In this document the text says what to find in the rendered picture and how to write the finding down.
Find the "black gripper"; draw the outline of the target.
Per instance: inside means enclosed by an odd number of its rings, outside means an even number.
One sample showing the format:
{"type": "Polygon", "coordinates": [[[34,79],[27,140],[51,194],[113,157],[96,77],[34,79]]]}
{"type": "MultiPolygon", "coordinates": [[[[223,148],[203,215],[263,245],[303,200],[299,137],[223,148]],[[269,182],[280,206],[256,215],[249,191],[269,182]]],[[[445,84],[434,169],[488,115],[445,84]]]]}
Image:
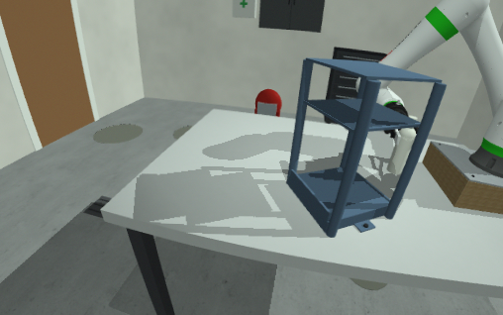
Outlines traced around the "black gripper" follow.
{"type": "MultiPolygon", "coordinates": [[[[401,109],[392,109],[394,111],[397,111],[403,115],[406,115],[405,112],[401,109]]],[[[406,115],[407,116],[407,115],[406,115]]],[[[416,132],[416,135],[417,135],[417,131],[419,128],[414,128],[415,132],[416,132]]],[[[395,145],[399,145],[399,142],[400,142],[400,139],[401,139],[401,136],[400,136],[400,133],[399,133],[399,130],[400,129],[395,129],[395,130],[388,130],[388,131],[384,131],[385,134],[391,134],[390,135],[390,138],[392,138],[395,142],[395,145]]]]}

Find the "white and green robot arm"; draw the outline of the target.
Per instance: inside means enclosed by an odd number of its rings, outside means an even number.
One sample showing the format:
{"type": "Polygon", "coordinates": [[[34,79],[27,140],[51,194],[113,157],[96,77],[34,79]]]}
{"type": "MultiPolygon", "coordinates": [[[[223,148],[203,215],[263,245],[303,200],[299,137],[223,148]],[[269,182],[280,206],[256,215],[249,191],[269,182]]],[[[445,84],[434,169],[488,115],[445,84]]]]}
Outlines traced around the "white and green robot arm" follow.
{"type": "MultiPolygon", "coordinates": [[[[489,2],[440,1],[379,63],[407,69],[460,32],[478,65],[494,117],[480,148],[470,155],[469,160],[478,168],[503,178],[503,44],[489,2]]],[[[381,85],[376,103],[390,109],[401,109],[408,116],[402,99],[388,87],[393,80],[379,81],[381,85]]]]}

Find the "blue metal shelving unit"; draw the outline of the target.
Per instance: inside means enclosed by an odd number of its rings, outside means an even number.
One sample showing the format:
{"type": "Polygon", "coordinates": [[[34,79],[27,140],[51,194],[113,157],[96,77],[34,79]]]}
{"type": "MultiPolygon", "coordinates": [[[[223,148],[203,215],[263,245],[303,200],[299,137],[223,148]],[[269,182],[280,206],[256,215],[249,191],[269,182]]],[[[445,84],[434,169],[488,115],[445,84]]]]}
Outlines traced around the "blue metal shelving unit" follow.
{"type": "Polygon", "coordinates": [[[303,59],[286,183],[328,237],[334,238],[338,229],[352,225],[361,233],[374,229],[369,220],[381,216],[393,219],[428,139],[446,88],[447,85],[440,79],[378,62],[303,59]],[[356,99],[308,100],[313,62],[360,77],[356,99]],[[381,85],[378,80],[435,82],[421,123],[376,103],[381,85]],[[295,172],[307,105],[349,130],[340,167],[299,174],[295,172]],[[416,127],[419,127],[417,135],[389,199],[356,172],[367,134],[416,127]]]}

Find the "white plastic bottle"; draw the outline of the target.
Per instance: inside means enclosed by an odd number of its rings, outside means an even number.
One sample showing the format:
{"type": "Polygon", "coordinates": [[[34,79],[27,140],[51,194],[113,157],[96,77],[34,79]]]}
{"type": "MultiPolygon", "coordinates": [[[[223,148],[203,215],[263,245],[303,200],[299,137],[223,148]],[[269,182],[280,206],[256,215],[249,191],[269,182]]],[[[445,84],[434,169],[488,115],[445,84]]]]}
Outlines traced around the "white plastic bottle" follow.
{"type": "Polygon", "coordinates": [[[387,170],[393,174],[401,174],[406,163],[407,157],[414,143],[416,132],[413,128],[405,128],[400,130],[401,140],[399,145],[395,145],[387,170]]]}

